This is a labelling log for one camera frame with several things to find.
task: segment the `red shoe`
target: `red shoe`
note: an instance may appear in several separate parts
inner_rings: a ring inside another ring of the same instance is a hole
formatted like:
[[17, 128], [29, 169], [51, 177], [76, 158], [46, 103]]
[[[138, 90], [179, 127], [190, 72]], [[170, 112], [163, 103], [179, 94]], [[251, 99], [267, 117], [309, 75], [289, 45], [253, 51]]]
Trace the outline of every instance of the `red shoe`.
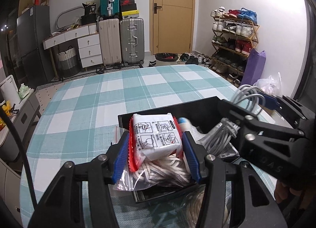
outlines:
[[229, 10], [228, 11], [228, 15], [231, 18], [235, 18], [236, 19], [238, 14], [241, 14], [241, 11], [239, 11], [239, 10]]
[[243, 49], [243, 41], [237, 40], [235, 51], [240, 53], [242, 49]]
[[252, 50], [251, 43], [246, 42], [246, 43], [244, 44], [244, 47], [242, 48], [241, 53], [244, 54], [244, 55], [249, 56], [251, 50]]

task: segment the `silver suitcase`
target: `silver suitcase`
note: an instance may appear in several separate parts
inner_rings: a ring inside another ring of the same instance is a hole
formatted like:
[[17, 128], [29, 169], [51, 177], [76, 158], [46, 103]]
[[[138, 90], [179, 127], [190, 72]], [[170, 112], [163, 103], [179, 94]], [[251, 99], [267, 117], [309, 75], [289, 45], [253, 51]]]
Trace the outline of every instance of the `silver suitcase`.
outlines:
[[103, 64], [112, 65], [122, 62], [119, 20], [99, 21], [99, 37]]
[[122, 59], [124, 66], [131, 63], [144, 64], [144, 20], [141, 18], [120, 21]]

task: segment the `checkered tablecloth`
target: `checkered tablecloth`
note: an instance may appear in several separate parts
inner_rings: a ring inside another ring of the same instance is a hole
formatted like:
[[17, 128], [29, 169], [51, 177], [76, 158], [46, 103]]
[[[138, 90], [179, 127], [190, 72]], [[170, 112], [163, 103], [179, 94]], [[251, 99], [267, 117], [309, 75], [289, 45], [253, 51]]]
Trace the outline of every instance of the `checkered tablecloth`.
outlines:
[[[231, 99], [236, 88], [198, 65], [141, 68], [75, 80], [60, 88], [45, 109], [27, 150], [37, 202], [64, 162], [91, 161], [105, 153], [118, 115], [218, 96]], [[265, 112], [263, 121], [274, 122]], [[273, 190], [267, 174], [258, 170]], [[183, 227], [182, 198], [151, 207], [135, 206], [130, 192], [113, 192], [112, 202], [120, 227]], [[87, 184], [83, 184], [83, 209], [92, 227]], [[23, 226], [33, 207], [23, 170], [20, 187]]]

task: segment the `black cable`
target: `black cable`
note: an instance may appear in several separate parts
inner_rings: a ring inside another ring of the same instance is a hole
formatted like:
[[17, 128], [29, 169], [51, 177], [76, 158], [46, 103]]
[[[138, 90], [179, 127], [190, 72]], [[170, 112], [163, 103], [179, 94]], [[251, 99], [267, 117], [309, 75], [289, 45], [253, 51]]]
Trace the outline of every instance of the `black cable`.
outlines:
[[16, 145], [18, 146], [18, 149], [19, 149], [19, 152], [20, 152], [23, 164], [24, 164], [24, 168], [25, 168], [25, 174], [26, 174], [26, 179], [27, 179], [27, 183], [28, 183], [28, 188], [30, 190], [33, 208], [35, 209], [37, 206], [37, 202], [36, 202], [35, 191], [34, 191], [34, 186], [33, 186], [33, 181], [32, 181], [31, 169], [30, 169], [30, 165], [28, 163], [27, 157], [26, 157], [26, 153], [25, 153], [22, 141], [20, 139], [20, 136], [19, 136], [17, 130], [15, 129], [14, 125], [12, 124], [10, 118], [4, 112], [2, 107], [0, 107], [0, 118], [2, 118], [4, 123], [7, 125], [9, 131], [11, 132], [11, 134], [15, 140]]

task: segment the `purple bag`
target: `purple bag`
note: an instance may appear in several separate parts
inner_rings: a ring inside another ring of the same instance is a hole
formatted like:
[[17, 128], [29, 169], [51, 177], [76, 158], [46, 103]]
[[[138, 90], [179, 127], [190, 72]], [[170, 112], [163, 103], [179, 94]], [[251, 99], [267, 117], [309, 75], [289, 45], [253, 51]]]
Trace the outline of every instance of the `purple bag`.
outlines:
[[258, 53], [255, 49], [252, 49], [244, 73], [244, 77], [241, 81], [241, 85], [250, 84], [253, 85], [261, 78], [261, 74], [265, 64], [265, 51]]

